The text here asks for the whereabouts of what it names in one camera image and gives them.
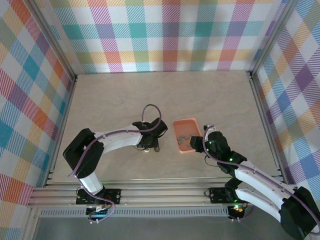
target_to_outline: colorful checkered pattern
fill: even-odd
[[[71,81],[23,0],[0,0],[0,239],[18,238]]]
[[[55,24],[86,74],[249,68],[275,2],[50,0]]]
[[[273,32],[275,24],[278,21],[283,9],[285,8],[287,1],[288,0],[281,0],[281,3],[279,5],[279,7],[277,8],[276,13],[273,16],[273,19],[272,19],[267,31],[265,32],[265,35],[264,35],[261,43],[260,43],[259,49],[256,51],[256,53],[254,55],[253,61],[251,63],[250,69],[249,69],[250,71],[252,71],[254,69],[258,58],[260,57],[262,51],[266,47],[267,42],[268,42],[269,37],[270,37],[270,34]]]
[[[56,41],[59,43],[64,55],[66,56],[66,58],[69,62],[69,64],[71,65],[73,72],[79,74],[79,72],[77,71],[77,68],[75,66],[74,60],[72,59],[69,51],[67,50],[67,47],[66,47],[64,41],[62,40],[62,38],[61,38],[56,26],[54,25],[52,19],[49,17],[49,14],[45,8],[43,0],[35,0],[35,2],[38,4],[39,8],[41,9],[42,14],[46,19],[46,23],[50,26],[52,33],[55,36]]]
[[[320,0],[300,0],[258,73],[285,171],[320,200]]]

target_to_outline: pink tray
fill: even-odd
[[[183,143],[179,144],[177,138],[181,135],[190,137],[191,134],[201,137],[200,129],[195,118],[186,118],[173,122],[173,129],[175,133],[176,143],[178,144],[179,151],[182,154],[194,152],[195,150],[192,147],[189,147],[188,144],[190,139],[183,139]]]

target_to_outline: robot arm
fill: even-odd
[[[154,148],[159,152],[158,138],[168,129],[161,120],[158,127],[151,130],[159,122],[159,118],[153,122],[134,122],[133,124],[111,132],[92,132],[85,128],[74,138],[70,145],[64,150],[63,157],[74,171],[80,161],[81,156],[88,145],[90,146],[85,154],[75,176],[81,181],[84,187],[93,195],[103,195],[104,187],[95,174],[95,169],[103,154],[125,146],[137,146],[138,148]]]
[[[225,184],[230,202],[252,203],[276,218],[295,239],[302,240],[312,232],[319,222],[315,218],[320,219],[320,212],[306,188],[296,188],[272,178],[247,158],[232,151],[221,132],[213,131],[212,126],[204,126],[204,129],[204,138],[193,136],[190,145],[196,152],[205,152],[216,160],[219,168],[232,176]]]

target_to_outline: floor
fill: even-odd
[[[111,217],[90,225],[84,217],[41,217],[35,240],[293,240],[272,216],[256,208],[240,223],[227,217]]]
[[[173,122],[185,118],[196,118],[201,129],[204,124],[215,124],[232,150],[261,170],[277,173],[244,71],[118,73],[79,76],[53,181],[73,181],[67,178],[71,169],[62,152],[80,130],[124,128],[140,121],[141,111],[149,103],[161,109],[168,126],[159,139],[160,152],[152,149],[146,153],[132,146],[109,152],[95,170],[100,180],[225,177],[218,167],[205,164],[204,153],[179,152]],[[152,108],[145,112],[146,120],[157,116]]]

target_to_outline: beige tabletop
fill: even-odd
[[[232,150],[268,174],[277,173],[244,71],[107,73],[79,76],[53,180],[73,181],[67,178],[71,168],[62,152],[80,130],[124,128],[141,121],[142,109],[149,103],[160,108],[168,126],[159,139],[160,152],[132,146],[108,152],[95,170],[100,180],[225,177],[218,167],[205,164],[204,153],[179,152],[173,122],[185,118],[195,118],[201,130],[204,124],[215,124]],[[145,120],[157,117],[157,110],[148,107]]]

